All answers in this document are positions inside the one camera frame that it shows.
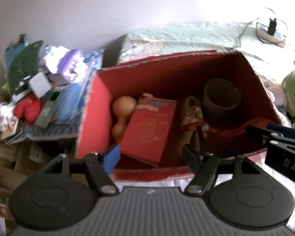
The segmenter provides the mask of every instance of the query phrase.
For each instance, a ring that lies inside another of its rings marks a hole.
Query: orange toy
[[[118,122],[111,130],[112,137],[119,144],[124,136],[128,122],[136,107],[136,100],[130,96],[117,98],[112,104],[112,112],[117,117]]]

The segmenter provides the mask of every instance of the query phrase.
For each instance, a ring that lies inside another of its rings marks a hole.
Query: red box
[[[256,117],[280,124],[263,84],[240,52],[193,52],[150,57],[98,72],[90,87],[88,103],[80,126],[77,158],[91,152],[103,152],[114,143],[110,136],[110,108],[111,102],[116,98],[132,96],[139,99],[142,93],[146,92],[170,100],[181,100],[187,96],[195,96],[202,100],[204,85],[213,78],[230,80],[242,94],[235,117],[230,125],[226,125],[229,129],[237,128]],[[192,176],[188,167],[175,159],[171,152],[163,153],[163,162],[159,168],[136,169],[138,164],[133,161],[135,160],[127,156],[121,157],[111,175],[112,179],[160,181]]]
[[[176,103],[175,100],[141,97],[120,143],[121,153],[157,167]]]

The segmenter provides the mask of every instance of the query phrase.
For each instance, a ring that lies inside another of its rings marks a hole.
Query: bed sheet
[[[295,69],[293,63],[295,51],[290,45],[281,48],[260,42],[255,35],[254,24],[247,27],[240,45],[238,37],[245,26],[245,23],[187,23],[129,33],[123,42],[118,63],[179,52],[199,50],[228,52],[238,50],[244,54],[261,80],[270,85],[279,85],[284,77]],[[264,163],[264,159],[257,164],[288,188],[295,198],[294,182],[268,167]],[[218,178],[217,183],[228,179],[230,179],[229,176],[222,175]],[[149,183],[125,182],[117,183],[117,186],[120,189],[124,186],[177,186],[183,190],[190,180],[180,179]],[[295,210],[288,222],[288,227],[291,229],[295,227]]]
[[[69,124],[51,123],[46,129],[23,124],[20,134],[11,139],[8,143],[19,143],[26,139],[30,139],[32,141],[53,141],[64,138],[77,137],[79,134],[79,125],[83,113],[85,98],[87,96],[87,91],[93,77],[96,75],[96,71],[102,66],[103,52],[103,49],[98,49],[85,55],[84,63],[91,62],[91,72],[89,74],[89,78],[85,82],[84,88],[82,88],[81,90],[83,92],[82,96]]]

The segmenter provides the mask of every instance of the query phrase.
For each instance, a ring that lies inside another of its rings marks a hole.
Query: purple package
[[[57,66],[57,73],[50,74],[49,79],[56,85],[71,83],[77,73],[75,72],[76,64],[84,60],[84,54],[81,50],[70,50],[60,59]]]

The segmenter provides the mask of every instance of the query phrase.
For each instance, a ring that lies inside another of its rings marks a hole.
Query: red notebook
[[[120,143],[121,153],[157,167],[165,148],[175,107],[175,100],[140,98]]]

